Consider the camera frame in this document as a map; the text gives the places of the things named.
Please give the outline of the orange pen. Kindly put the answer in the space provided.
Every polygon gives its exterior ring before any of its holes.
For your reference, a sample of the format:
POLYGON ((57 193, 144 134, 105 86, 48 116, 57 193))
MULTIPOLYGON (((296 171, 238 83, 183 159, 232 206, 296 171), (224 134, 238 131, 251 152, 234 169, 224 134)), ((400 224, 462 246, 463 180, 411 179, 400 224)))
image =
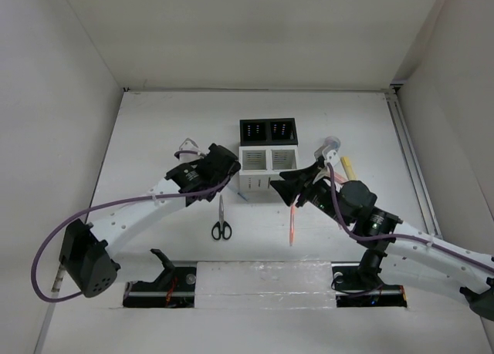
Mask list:
POLYGON ((290 219, 289 219, 289 246, 292 247, 295 238, 295 214, 296 206, 293 204, 290 207, 290 219))

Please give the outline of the blue pen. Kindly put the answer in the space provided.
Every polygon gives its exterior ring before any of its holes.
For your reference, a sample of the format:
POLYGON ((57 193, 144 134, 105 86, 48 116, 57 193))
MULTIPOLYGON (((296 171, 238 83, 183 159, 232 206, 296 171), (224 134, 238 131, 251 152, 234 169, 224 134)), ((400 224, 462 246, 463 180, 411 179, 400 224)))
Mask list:
POLYGON ((243 192, 241 192, 234 184, 228 184, 227 188, 234 194, 238 195, 244 201, 249 202, 248 197, 243 192))

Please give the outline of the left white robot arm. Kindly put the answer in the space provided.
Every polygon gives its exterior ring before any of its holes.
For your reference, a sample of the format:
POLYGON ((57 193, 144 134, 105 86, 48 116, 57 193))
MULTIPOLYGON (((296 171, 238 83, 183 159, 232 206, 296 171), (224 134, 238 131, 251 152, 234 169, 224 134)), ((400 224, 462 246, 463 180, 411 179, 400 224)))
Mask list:
POLYGON ((86 298, 107 290, 117 279, 117 254, 139 233, 196 201, 212 201, 239 172, 239 158, 211 144, 206 154, 181 160, 141 197, 116 201, 120 208, 86 224, 67 224, 59 261, 86 298))

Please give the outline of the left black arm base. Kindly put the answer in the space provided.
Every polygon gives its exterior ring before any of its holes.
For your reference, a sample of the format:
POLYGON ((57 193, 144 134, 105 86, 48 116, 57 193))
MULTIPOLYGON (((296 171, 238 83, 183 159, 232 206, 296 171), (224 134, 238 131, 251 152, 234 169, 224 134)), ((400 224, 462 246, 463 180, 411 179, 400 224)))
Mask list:
POLYGON ((127 282, 124 308, 194 308, 198 263, 172 262, 160 249, 150 252, 161 262, 161 273, 152 281, 127 282))

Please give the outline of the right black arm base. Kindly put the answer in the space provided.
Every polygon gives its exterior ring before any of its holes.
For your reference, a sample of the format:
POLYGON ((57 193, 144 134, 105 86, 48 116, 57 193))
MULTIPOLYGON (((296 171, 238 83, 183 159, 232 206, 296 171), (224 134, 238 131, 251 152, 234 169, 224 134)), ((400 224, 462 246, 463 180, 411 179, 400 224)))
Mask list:
POLYGON ((404 288, 386 285, 379 278, 383 255, 365 251, 362 259, 337 261, 331 265, 331 288, 335 291, 337 308, 407 308, 404 288))

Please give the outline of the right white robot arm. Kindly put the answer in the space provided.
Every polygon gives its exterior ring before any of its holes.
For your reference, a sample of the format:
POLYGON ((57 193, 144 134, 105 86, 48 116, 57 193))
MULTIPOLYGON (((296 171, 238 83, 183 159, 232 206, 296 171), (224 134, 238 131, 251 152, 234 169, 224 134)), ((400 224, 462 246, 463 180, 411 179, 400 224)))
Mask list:
POLYGON ((493 319, 493 257, 461 248, 377 207, 377 195, 359 180, 338 187, 330 164, 316 162, 282 172, 272 188, 287 206, 312 204, 334 220, 365 252, 357 270, 336 282, 362 295, 384 285, 411 286, 444 295, 493 319))

